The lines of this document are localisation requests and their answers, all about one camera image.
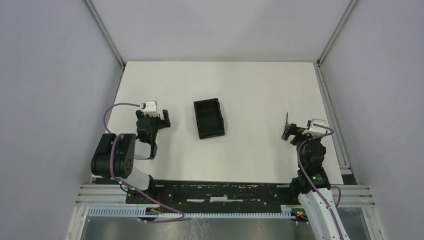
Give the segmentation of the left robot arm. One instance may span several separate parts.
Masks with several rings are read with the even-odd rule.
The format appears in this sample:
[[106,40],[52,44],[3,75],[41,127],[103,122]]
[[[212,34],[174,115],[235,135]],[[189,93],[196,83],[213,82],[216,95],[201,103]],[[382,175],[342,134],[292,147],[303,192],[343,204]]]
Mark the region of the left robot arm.
[[145,204],[157,198],[154,179],[135,167],[135,160],[153,160],[157,154],[157,135],[171,127],[168,110],[162,114],[150,115],[143,110],[136,111],[136,133],[125,133],[117,137],[104,133],[90,163],[93,175],[105,179],[117,179],[131,188],[139,189],[138,197]]

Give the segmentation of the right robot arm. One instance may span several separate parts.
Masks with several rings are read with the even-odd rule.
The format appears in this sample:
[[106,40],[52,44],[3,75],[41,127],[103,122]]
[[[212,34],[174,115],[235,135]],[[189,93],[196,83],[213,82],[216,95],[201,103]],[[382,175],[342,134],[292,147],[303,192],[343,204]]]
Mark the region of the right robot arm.
[[323,167],[327,149],[322,139],[332,134],[334,130],[324,120],[313,118],[306,127],[285,123],[281,136],[284,141],[292,137],[290,144],[296,147],[298,171],[289,184],[289,199],[301,204],[317,240],[349,239],[338,213],[341,199],[334,200]]

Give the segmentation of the red handled screwdriver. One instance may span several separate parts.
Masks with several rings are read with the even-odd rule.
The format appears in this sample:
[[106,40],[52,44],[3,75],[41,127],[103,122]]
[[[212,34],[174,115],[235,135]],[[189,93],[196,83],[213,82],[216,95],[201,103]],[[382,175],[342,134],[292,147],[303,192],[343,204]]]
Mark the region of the red handled screwdriver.
[[289,128],[289,126],[290,126],[290,124],[289,124],[289,122],[288,122],[288,115],[289,115],[289,113],[287,112],[287,113],[286,113],[286,121],[285,121],[285,124],[284,124],[284,130],[283,130],[283,133],[282,133],[282,136],[281,136],[281,139],[282,139],[282,140],[284,140],[284,141],[286,141],[286,140],[288,139],[288,137],[290,136],[290,135],[287,133],[288,128]]

